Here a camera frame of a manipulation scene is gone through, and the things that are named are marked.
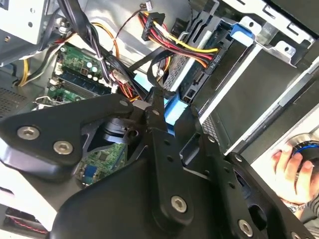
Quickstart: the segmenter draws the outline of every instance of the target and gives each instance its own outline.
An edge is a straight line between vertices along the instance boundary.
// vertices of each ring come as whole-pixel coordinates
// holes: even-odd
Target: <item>motherboard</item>
[[[47,86],[46,105],[67,104],[111,92],[92,53],[71,44],[61,47]],[[106,150],[91,153],[80,161],[75,176],[87,187],[122,168],[126,152],[126,144],[114,143]]]
[[[47,95],[54,101],[69,103],[115,93],[103,79],[94,54],[66,43],[60,48]]]
[[[125,165],[126,144],[116,143],[111,148],[94,152],[80,162],[76,177],[84,187],[112,174]]]

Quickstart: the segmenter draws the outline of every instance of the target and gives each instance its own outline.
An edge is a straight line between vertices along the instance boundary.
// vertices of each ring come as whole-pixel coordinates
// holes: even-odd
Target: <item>black metal bracket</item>
[[[40,178],[65,180],[71,176],[100,125],[111,118],[127,118],[133,109],[124,97],[106,95],[4,119],[0,123],[4,149],[0,160]],[[18,136],[18,130],[25,126],[38,130],[39,136],[33,140]],[[72,152],[57,153],[54,144],[58,141],[70,143]]]
[[[224,158],[217,142],[203,133],[195,108],[184,111],[173,136],[164,120],[163,92],[152,88],[146,99],[145,110],[107,95],[0,122],[0,160],[46,181],[70,177],[90,151],[114,141],[130,144],[126,167],[67,200],[51,238],[108,233],[110,238],[290,239],[292,232],[313,238],[242,157]],[[39,135],[21,136],[23,126]],[[60,140],[72,145],[69,154],[54,149]],[[115,227],[122,223],[126,230]]]

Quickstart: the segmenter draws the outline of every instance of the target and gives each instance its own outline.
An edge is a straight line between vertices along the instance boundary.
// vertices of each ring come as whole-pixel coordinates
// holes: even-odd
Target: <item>blue ring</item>
[[[304,147],[298,149],[298,150],[295,152],[295,154],[296,154],[296,153],[300,153],[301,151],[303,151],[303,150],[306,149],[306,148],[319,148],[319,145],[307,145],[307,146],[304,146]]]

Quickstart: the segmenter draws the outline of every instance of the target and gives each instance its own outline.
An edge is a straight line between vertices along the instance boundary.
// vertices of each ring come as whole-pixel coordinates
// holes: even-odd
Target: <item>green circuit board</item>
[[[74,47],[71,44],[65,44],[60,49],[58,62],[63,67],[74,70],[83,76],[92,75],[98,79],[103,77],[101,65],[94,57],[94,54]]]
[[[87,187],[124,167],[126,144],[116,143],[111,148],[94,152],[83,158],[76,177]]]
[[[64,88],[57,88],[55,86],[49,87],[47,95],[55,101],[64,102],[64,103],[85,100],[84,97],[81,97],[73,92],[67,91]]]

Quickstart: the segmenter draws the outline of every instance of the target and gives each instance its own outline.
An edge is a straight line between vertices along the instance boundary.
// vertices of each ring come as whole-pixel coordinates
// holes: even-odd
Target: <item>human hand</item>
[[[280,198],[301,205],[311,201],[318,192],[319,174],[312,175],[314,166],[310,161],[306,161],[296,179],[303,157],[296,153],[290,158],[292,150],[290,145],[286,145],[283,151],[272,156],[271,164],[276,175],[273,190]]]

